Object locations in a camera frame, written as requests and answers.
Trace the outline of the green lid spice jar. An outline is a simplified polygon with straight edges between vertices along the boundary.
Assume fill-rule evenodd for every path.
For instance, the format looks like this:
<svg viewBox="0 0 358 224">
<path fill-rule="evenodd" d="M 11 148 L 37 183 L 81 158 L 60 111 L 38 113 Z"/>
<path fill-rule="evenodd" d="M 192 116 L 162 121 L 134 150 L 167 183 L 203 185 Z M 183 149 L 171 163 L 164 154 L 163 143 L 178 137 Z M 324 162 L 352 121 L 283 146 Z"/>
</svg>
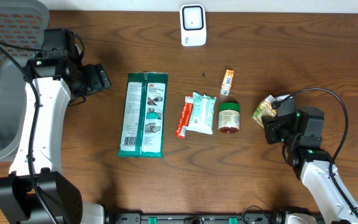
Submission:
<svg viewBox="0 0 358 224">
<path fill-rule="evenodd" d="M 240 106 L 237 103 L 219 105 L 218 129 L 222 133 L 232 134 L 240 130 Z"/>
</svg>

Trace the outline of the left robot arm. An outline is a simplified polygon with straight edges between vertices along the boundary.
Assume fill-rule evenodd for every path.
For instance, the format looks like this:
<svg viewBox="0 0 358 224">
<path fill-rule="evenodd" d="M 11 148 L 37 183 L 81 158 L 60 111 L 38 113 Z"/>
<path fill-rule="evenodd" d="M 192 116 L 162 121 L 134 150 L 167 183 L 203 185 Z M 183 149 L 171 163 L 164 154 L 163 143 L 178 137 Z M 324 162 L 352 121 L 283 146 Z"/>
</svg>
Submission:
<svg viewBox="0 0 358 224">
<path fill-rule="evenodd" d="M 100 204 L 83 201 L 62 174 L 63 120 L 72 91 L 59 59 L 35 58 L 24 71 L 26 103 L 21 139 L 9 175 L 0 178 L 0 209 L 9 223 L 111 223 Z"/>
</svg>

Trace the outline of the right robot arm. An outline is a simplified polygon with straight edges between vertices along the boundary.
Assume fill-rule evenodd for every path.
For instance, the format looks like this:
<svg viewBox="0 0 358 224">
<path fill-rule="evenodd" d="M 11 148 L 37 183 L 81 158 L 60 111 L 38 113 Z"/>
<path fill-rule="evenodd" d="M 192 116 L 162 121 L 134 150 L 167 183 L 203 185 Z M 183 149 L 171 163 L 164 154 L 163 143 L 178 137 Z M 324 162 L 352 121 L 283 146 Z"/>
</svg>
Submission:
<svg viewBox="0 0 358 224">
<path fill-rule="evenodd" d="M 314 107 L 286 109 L 264 116 L 269 144 L 283 143 L 283 157 L 313 196 L 325 223 L 358 223 L 358 204 L 339 176 L 328 151 L 321 148 L 324 112 Z"/>
</svg>

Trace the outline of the green juice carton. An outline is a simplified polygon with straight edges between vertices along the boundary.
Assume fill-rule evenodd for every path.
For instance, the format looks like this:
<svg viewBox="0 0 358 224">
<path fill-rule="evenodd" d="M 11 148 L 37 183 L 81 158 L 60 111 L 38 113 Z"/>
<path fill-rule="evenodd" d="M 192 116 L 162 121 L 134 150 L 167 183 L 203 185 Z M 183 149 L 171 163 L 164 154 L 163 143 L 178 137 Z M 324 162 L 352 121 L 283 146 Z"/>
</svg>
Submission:
<svg viewBox="0 0 358 224">
<path fill-rule="evenodd" d="M 272 108 L 272 102 L 276 98 L 283 98 L 285 99 L 288 97 L 288 95 L 282 95 L 278 97 L 273 97 L 272 95 L 267 96 L 256 108 L 254 111 L 254 114 L 252 115 L 253 120 L 264 129 L 262 117 L 268 116 L 268 117 L 275 117 L 276 116 L 276 110 Z"/>
</svg>

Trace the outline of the red white snack packet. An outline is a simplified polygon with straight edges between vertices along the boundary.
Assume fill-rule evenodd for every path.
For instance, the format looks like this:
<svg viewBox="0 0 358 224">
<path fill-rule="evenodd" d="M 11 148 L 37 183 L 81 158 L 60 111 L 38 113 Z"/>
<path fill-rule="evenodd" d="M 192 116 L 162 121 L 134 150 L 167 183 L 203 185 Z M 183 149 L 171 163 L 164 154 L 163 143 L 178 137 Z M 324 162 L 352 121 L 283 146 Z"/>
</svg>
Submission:
<svg viewBox="0 0 358 224">
<path fill-rule="evenodd" d="M 180 114 L 180 120 L 175 130 L 175 136 L 178 138 L 185 138 L 186 129 L 190 121 L 191 112 L 193 109 L 193 95 L 185 96 L 185 104 Z"/>
</svg>

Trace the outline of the green white barcode packet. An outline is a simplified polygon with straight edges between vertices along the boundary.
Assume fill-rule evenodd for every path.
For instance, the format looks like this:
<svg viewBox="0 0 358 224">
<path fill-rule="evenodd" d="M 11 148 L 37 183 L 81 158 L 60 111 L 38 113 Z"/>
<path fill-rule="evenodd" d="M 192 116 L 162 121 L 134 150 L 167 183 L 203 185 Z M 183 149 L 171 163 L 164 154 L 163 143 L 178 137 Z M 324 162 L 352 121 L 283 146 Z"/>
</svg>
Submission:
<svg viewBox="0 0 358 224">
<path fill-rule="evenodd" d="M 119 157 L 163 156 L 167 73 L 129 73 Z"/>
</svg>

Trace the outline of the white teal snack packet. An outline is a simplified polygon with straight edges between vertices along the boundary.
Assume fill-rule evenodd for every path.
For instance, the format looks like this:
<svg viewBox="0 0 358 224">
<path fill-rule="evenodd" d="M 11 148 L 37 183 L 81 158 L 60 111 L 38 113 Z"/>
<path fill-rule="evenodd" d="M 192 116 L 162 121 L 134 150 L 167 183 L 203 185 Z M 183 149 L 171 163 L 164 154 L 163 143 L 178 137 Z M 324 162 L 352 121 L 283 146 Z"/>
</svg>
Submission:
<svg viewBox="0 0 358 224">
<path fill-rule="evenodd" d="M 212 135 L 215 104 L 216 97 L 193 92 L 193 109 L 186 130 Z"/>
</svg>

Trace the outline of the orange tissue packet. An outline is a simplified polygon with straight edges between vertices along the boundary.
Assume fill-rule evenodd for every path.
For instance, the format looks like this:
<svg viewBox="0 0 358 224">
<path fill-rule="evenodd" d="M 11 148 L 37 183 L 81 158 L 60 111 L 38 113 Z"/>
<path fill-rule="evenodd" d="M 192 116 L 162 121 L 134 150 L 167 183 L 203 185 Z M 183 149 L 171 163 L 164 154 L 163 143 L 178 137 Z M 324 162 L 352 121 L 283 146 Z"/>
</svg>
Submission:
<svg viewBox="0 0 358 224">
<path fill-rule="evenodd" d="M 221 95 L 228 96 L 234 81 L 234 71 L 227 69 L 221 85 Z"/>
</svg>

